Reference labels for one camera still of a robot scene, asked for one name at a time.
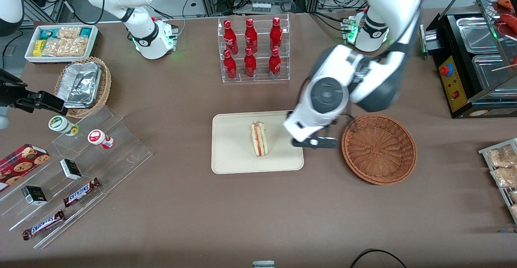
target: red bottle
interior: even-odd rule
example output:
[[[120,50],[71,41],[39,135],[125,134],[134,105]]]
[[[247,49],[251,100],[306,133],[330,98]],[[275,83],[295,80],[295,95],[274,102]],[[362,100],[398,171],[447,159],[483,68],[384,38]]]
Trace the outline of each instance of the red bottle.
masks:
[[[237,55],[237,53],[239,53],[237,35],[235,35],[235,31],[231,28],[231,22],[229,20],[225,20],[223,24],[225,25],[225,44],[227,49],[230,49],[231,54]]]
[[[277,79],[280,76],[280,64],[282,60],[278,56],[278,48],[271,51],[271,57],[269,58],[269,77],[271,79]]]
[[[246,32],[244,33],[246,38],[246,47],[251,48],[253,53],[257,53],[259,50],[259,41],[257,38],[257,30],[253,26],[253,19],[246,19]]]
[[[246,76],[249,78],[254,78],[257,72],[257,60],[255,59],[253,50],[250,47],[246,48],[244,65],[246,66]]]
[[[280,49],[280,46],[282,46],[282,29],[280,28],[279,17],[273,18],[273,27],[271,27],[271,32],[269,33],[269,40],[271,51],[275,48]]]
[[[223,52],[225,55],[225,59],[223,60],[223,64],[225,65],[225,70],[227,73],[227,77],[229,80],[237,79],[237,64],[233,57],[231,57],[231,52],[228,49],[225,49]]]

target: emergency stop button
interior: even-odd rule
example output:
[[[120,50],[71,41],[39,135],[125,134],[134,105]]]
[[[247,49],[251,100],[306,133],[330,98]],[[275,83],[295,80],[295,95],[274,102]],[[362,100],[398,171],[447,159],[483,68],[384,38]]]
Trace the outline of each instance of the emergency stop button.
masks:
[[[452,64],[447,63],[446,65],[440,67],[440,74],[445,77],[450,77],[454,72],[454,66]]]

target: acrylic bottle rack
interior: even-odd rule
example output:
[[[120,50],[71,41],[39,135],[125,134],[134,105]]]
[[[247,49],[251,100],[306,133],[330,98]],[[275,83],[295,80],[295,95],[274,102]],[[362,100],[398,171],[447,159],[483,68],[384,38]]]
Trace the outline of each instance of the acrylic bottle rack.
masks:
[[[271,57],[271,49],[269,47],[269,32],[273,26],[273,18],[280,18],[280,27],[282,29],[282,46],[280,47],[279,56],[282,63],[280,64],[280,75],[277,79],[271,79],[269,77],[269,58]],[[237,35],[237,45],[239,52],[233,55],[233,59],[237,63],[237,79],[229,80],[225,65],[223,64],[224,56],[223,51],[226,49],[225,45],[225,27],[223,22],[229,20],[231,27]],[[278,82],[286,81],[290,79],[290,25],[288,15],[258,15],[253,16],[253,24],[257,30],[258,36],[258,52],[255,53],[257,61],[257,72],[255,78],[249,78],[246,76],[246,69],[244,68],[244,50],[246,49],[246,40],[244,33],[246,32],[246,19],[241,16],[219,18],[218,21],[218,42],[219,42],[219,60],[221,61],[221,76],[224,83],[227,82]]]
[[[18,180],[15,186],[0,194],[2,220],[8,224],[10,231],[20,235],[21,241],[24,230],[53,216],[60,209],[65,213],[64,222],[54,224],[50,229],[25,241],[34,248],[47,246],[152,156],[147,147],[129,132],[122,117],[107,106],[81,119],[77,124],[80,128],[79,134],[74,137],[61,134],[46,147],[50,154],[46,165],[28,174],[25,180]],[[112,137],[113,147],[106,150],[90,144],[87,136],[94,129],[103,130]],[[63,158],[77,163],[82,173],[80,180],[65,177],[59,164]],[[63,199],[95,177],[102,185],[72,206],[65,207]],[[21,192],[26,185],[41,187],[48,202],[39,207],[28,205]]]

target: wicker basket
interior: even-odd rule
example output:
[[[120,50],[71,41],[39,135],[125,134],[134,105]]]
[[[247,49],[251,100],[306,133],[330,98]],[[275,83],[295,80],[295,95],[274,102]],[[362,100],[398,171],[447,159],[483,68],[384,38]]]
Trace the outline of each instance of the wicker basket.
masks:
[[[111,87],[111,74],[109,73],[109,69],[102,60],[96,57],[88,57],[85,59],[77,60],[72,62],[72,64],[80,64],[86,62],[95,62],[98,65],[102,66],[101,80],[99,82],[99,90],[97,91],[96,103],[92,108],[89,109],[68,109],[67,116],[75,117],[77,119],[82,119],[87,116],[89,113],[93,112],[98,108],[102,108],[102,106],[106,103],[107,97],[109,96],[109,88]],[[65,70],[61,71],[61,75],[59,79],[57,79],[57,84],[54,88],[54,95],[57,95],[57,90],[59,90],[59,86],[61,85],[61,79],[63,79],[63,74]]]
[[[408,130],[378,114],[352,121],[343,132],[341,151],[357,176],[377,185],[401,182],[417,161],[415,141]]]

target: sandwich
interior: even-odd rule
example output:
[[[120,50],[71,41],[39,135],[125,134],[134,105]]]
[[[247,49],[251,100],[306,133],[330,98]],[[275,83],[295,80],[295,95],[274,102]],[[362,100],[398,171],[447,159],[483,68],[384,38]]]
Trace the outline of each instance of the sandwich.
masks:
[[[251,124],[251,139],[257,157],[266,156],[269,152],[266,143],[266,127],[264,123],[257,121]]]

